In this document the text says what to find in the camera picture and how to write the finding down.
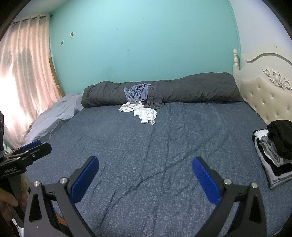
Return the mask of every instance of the bed post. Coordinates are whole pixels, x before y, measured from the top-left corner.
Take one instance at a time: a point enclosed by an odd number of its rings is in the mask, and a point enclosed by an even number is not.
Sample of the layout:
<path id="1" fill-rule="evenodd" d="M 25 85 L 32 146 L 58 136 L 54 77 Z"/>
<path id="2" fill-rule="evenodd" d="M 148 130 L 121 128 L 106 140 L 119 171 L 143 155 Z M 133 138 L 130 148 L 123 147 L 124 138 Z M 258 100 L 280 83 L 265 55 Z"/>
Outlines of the bed post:
<path id="1" fill-rule="evenodd" d="M 233 58 L 233 77 L 235 79 L 236 85 L 238 89 L 240 90 L 240 78 L 239 78 L 239 64 L 238 64 L 238 54 L 237 50 L 233 50 L 234 58 Z"/>

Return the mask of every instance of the teal wall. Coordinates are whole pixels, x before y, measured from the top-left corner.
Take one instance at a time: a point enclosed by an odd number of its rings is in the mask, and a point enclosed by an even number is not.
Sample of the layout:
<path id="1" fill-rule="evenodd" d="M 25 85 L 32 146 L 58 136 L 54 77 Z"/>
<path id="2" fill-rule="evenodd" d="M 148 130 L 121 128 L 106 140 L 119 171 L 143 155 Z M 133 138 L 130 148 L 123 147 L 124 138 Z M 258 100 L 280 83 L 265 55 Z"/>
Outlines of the teal wall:
<path id="1" fill-rule="evenodd" d="M 239 50 L 228 0 L 68 0 L 53 12 L 50 44 L 65 93 L 101 81 L 232 73 Z"/>

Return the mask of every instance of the ceiling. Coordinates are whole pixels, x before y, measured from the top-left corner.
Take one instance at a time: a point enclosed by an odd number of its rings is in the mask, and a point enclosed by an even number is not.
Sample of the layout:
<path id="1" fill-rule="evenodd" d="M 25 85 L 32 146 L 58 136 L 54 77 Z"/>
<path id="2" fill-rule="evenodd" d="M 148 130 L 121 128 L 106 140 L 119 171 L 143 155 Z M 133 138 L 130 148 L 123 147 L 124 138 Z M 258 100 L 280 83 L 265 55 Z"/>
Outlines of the ceiling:
<path id="1" fill-rule="evenodd" d="M 59 6 L 64 4 L 66 0 L 31 0 L 14 19 L 19 21 L 21 18 L 25 19 L 29 16 L 46 15 L 52 13 Z"/>

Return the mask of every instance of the carved floral ornament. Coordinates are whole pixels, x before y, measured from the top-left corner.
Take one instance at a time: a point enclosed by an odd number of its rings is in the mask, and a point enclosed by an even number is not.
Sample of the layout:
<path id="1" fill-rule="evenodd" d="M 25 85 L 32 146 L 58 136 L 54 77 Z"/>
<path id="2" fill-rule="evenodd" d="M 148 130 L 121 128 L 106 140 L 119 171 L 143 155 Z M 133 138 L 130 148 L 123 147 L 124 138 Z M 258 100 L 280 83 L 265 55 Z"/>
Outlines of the carved floral ornament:
<path id="1" fill-rule="evenodd" d="M 269 68 L 263 69 L 263 73 L 268 76 L 270 81 L 275 84 L 275 86 L 281 87 L 282 89 L 287 89 L 292 91 L 289 79 L 285 79 L 284 75 L 281 75 L 278 70 L 270 70 Z"/>

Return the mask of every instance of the curtain rod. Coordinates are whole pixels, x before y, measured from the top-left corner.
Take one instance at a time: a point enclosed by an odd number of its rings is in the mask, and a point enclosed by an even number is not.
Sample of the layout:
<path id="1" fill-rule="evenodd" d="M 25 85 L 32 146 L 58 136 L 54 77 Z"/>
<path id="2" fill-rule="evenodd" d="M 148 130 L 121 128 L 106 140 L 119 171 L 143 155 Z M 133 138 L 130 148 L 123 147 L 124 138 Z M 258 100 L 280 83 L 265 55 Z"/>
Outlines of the curtain rod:
<path id="1" fill-rule="evenodd" d="M 53 15 L 50 15 L 50 17 L 52 17 Z M 46 16 L 41 16 L 40 18 L 44 18 L 44 17 L 46 17 Z M 32 17 L 32 19 L 36 19 L 37 18 L 37 16 L 36 17 Z M 28 20 L 28 18 L 26 18 L 26 19 L 23 19 L 22 21 L 26 21 L 26 20 Z M 16 22 L 13 22 L 13 24 L 16 24 L 16 23 L 19 23 L 20 22 L 20 20 L 19 21 L 16 21 Z"/>

